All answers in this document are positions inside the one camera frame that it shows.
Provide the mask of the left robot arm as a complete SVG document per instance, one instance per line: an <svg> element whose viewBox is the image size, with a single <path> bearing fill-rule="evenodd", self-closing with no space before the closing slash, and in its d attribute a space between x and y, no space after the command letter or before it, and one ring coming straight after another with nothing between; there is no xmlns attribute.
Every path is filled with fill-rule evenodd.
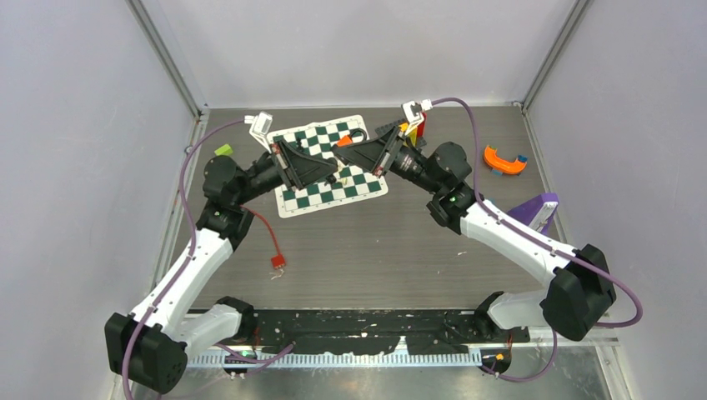
<svg viewBox="0 0 707 400"><path fill-rule="evenodd" d="M171 392L188 361L229 338L249 343L256 332L253 306L234 297L218 300L195 319L185 316L213 274L243 242L255 217L244 205L283 185L303 189L334 175L337 161L310 156L277 140L244 169L218 155L204 168L207 202L199 219L188 216L190 240L159 284L130 313L114 313L104 327L109 367L122 378L125 398L137 383Z"/></svg>

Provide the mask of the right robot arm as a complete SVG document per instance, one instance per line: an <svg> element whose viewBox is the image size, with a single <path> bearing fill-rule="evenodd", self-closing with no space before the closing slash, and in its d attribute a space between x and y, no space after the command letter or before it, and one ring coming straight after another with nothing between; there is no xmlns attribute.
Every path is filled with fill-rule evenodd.
<svg viewBox="0 0 707 400"><path fill-rule="evenodd" d="M332 144L328 162L355 166L377 178L393 173L431 193L427 209L438 225L492 248L541 284L537 291L489 295L474 312L483 340L497 342L513 328L548 327L581 341L598 326L616 299L601 250L556 241L497 208L467 183L473 169L457 143L444 142L424 156L393 124L378 134Z"/></svg>

